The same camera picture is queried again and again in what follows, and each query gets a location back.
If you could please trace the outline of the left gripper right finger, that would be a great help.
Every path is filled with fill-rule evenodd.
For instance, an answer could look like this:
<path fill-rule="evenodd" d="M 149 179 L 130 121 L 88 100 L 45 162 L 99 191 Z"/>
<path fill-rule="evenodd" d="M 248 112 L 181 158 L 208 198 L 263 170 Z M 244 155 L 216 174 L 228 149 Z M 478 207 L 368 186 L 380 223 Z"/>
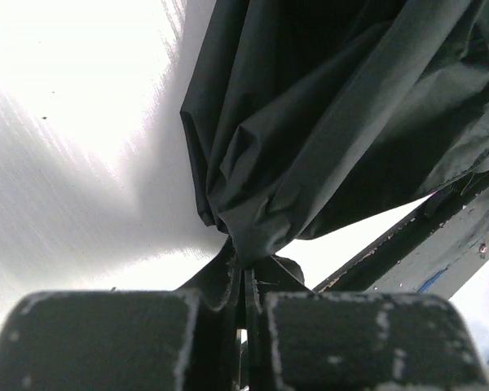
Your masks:
<path fill-rule="evenodd" d="M 244 273 L 252 390 L 486 390 L 455 307 L 420 293 L 314 293 L 268 258 Z"/>

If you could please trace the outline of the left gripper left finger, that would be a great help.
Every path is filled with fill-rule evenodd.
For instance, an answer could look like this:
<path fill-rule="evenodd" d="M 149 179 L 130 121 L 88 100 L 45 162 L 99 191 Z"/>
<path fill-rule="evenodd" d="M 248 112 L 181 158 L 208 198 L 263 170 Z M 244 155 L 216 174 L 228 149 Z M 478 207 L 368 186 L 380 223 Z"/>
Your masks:
<path fill-rule="evenodd" d="M 0 331 L 0 390 L 237 390 L 231 243 L 173 291 L 41 291 Z"/>

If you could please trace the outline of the black folding umbrella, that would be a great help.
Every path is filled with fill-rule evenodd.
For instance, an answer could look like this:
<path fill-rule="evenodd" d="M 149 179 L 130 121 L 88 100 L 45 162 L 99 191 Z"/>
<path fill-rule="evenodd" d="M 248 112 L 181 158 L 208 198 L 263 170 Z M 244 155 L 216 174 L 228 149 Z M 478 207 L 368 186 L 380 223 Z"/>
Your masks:
<path fill-rule="evenodd" d="M 489 1 L 218 1 L 180 116 L 251 266 L 489 161 Z"/>

